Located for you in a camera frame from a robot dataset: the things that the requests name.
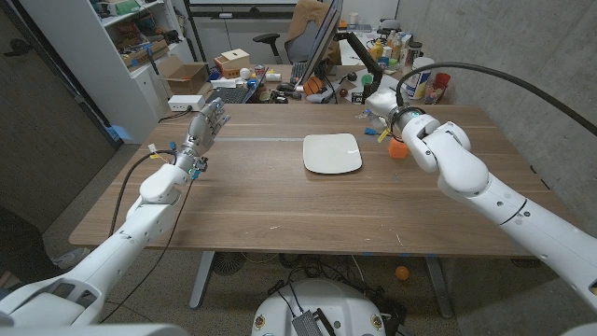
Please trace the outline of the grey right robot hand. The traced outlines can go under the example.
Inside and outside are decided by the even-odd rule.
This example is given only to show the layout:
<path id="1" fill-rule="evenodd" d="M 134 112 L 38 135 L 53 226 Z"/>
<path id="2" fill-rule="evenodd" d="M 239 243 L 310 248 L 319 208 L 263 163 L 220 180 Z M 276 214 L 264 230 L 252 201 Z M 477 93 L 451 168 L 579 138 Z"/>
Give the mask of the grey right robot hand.
<path id="1" fill-rule="evenodd" d="M 398 122 L 407 106 L 400 93 L 388 88 L 380 89 L 365 100 L 365 106 L 373 114 L 383 117 L 392 133 L 402 132 L 403 126 L 399 126 Z"/>

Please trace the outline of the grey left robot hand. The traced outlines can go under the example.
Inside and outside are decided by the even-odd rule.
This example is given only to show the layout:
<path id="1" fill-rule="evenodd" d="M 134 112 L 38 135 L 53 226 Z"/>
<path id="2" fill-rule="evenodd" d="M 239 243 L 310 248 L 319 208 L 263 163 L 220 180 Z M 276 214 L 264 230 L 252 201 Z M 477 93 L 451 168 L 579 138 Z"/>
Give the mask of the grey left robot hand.
<path id="1" fill-rule="evenodd" d="M 212 147 L 215 137 L 229 119 L 221 98 L 205 105 L 189 123 L 184 142 L 176 151 L 174 166 L 189 171 Z"/>

